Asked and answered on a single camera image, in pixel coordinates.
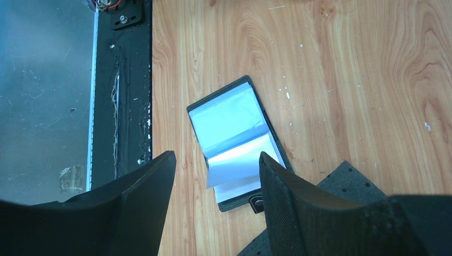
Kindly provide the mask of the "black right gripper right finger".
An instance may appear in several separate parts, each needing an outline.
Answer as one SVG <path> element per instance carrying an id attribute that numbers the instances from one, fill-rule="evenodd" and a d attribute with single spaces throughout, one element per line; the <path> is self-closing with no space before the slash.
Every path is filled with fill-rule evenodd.
<path id="1" fill-rule="evenodd" d="M 360 203 L 259 159 L 273 255 L 451 255 L 451 197 L 392 195 Z"/>

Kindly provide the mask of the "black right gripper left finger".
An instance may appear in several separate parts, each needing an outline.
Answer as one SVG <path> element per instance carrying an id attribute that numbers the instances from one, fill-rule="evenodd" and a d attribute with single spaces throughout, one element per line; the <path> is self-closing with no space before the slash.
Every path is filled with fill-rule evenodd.
<path id="1" fill-rule="evenodd" d="M 1 201 L 1 255 L 157 255 L 175 169 L 168 150 L 65 202 Z"/>

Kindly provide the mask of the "black card holder wallet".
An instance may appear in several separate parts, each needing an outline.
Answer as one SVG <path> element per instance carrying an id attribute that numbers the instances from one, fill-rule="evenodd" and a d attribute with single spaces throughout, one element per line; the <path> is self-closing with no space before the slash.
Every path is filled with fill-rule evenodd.
<path id="1" fill-rule="evenodd" d="M 265 152 L 292 171 L 283 144 L 248 75 L 187 106 L 221 212 L 249 204 L 263 212 L 259 159 Z"/>

